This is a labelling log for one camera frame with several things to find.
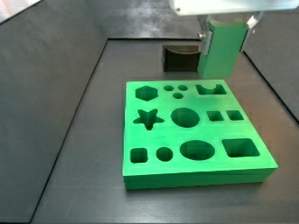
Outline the black-padded gripper finger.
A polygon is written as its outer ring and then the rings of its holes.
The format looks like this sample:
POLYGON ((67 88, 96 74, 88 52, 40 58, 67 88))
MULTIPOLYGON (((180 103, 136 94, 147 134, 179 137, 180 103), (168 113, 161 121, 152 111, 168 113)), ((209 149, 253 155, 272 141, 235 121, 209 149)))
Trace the black-padded gripper finger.
POLYGON ((199 15, 197 20, 200 24, 200 32, 197 33, 197 36, 201 41, 200 49, 201 53, 207 55, 209 51, 211 37, 212 37, 212 31, 209 29, 211 15, 199 15))

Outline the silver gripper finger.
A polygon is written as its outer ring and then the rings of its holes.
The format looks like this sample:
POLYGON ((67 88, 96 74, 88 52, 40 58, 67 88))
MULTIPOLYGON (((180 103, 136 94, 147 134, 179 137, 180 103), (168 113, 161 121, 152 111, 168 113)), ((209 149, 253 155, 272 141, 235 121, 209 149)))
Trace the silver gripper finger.
POLYGON ((257 24, 260 23, 260 21, 263 19, 263 16, 264 16, 264 12, 257 11, 252 14, 251 18, 247 21, 247 34, 245 34, 245 37, 244 37, 244 40, 243 40, 240 51, 244 51, 244 49, 245 49, 245 44, 248 42, 249 36, 253 33, 253 29, 257 26, 257 24))

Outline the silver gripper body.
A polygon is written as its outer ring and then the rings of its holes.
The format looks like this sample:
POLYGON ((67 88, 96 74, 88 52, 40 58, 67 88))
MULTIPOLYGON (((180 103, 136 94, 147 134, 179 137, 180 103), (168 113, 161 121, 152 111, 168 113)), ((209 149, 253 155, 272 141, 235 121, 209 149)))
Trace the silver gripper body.
POLYGON ((169 0, 172 10, 180 16, 291 10, 299 0, 169 0))

